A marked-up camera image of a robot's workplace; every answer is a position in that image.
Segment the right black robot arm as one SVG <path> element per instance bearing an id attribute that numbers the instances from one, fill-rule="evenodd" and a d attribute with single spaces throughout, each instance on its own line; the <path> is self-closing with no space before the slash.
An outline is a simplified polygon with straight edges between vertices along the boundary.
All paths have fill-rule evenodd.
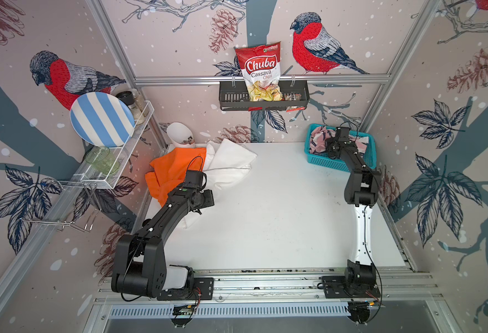
<path id="1" fill-rule="evenodd" d="M 345 269 L 345 291 L 353 296 L 370 295 L 378 277 L 371 251 L 371 215 L 378 201 L 381 174 L 367 165 L 349 132 L 348 127 L 337 127 L 335 135 L 326 140 L 326 153 L 347 166 L 349 178 L 344 197 L 355 210 L 356 243 Z"/>

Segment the pink shark print shorts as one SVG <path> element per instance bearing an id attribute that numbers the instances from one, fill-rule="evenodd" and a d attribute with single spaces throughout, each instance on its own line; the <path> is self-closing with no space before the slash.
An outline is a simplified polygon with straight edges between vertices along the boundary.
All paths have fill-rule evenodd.
<path id="1" fill-rule="evenodd" d="M 311 131 L 309 136 L 308 152 L 313 155 L 324 155 L 326 153 L 328 139 L 335 137 L 336 130 L 327 126 L 318 126 Z M 354 142 L 361 154 L 365 154 L 370 144 L 369 137 L 349 135 L 349 140 Z"/>

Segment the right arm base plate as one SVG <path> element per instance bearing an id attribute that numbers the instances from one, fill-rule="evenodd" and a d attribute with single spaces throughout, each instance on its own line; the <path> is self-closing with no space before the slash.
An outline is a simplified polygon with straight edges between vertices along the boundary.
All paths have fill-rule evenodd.
<path id="1" fill-rule="evenodd" d="M 378 299 L 381 297 L 381 291 L 376 284 L 370 286 L 368 284 L 347 282 L 345 276 L 323 276 L 321 278 L 321 282 L 318 283 L 317 288 L 321 289 L 324 292 L 324 295 L 327 299 Z"/>

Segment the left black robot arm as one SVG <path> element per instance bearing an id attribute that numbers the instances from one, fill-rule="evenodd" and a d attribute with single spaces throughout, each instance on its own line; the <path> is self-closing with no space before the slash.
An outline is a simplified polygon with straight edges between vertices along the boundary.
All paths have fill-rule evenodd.
<path id="1" fill-rule="evenodd" d="M 142 229 L 122 236 L 116 245 L 112 291 L 156 298 L 167 278 L 164 246 L 177 224 L 190 212 L 214 206 L 207 175 L 187 171 L 185 179 L 169 192 L 167 201 Z"/>

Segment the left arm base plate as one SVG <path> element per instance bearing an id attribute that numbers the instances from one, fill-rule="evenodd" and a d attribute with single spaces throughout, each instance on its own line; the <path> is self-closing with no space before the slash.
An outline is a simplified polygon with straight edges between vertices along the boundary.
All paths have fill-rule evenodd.
<path id="1" fill-rule="evenodd" d="M 213 298 L 213 290 L 213 278 L 194 278 L 188 281 L 184 288 L 163 290 L 156 299 L 158 301 L 210 301 Z"/>

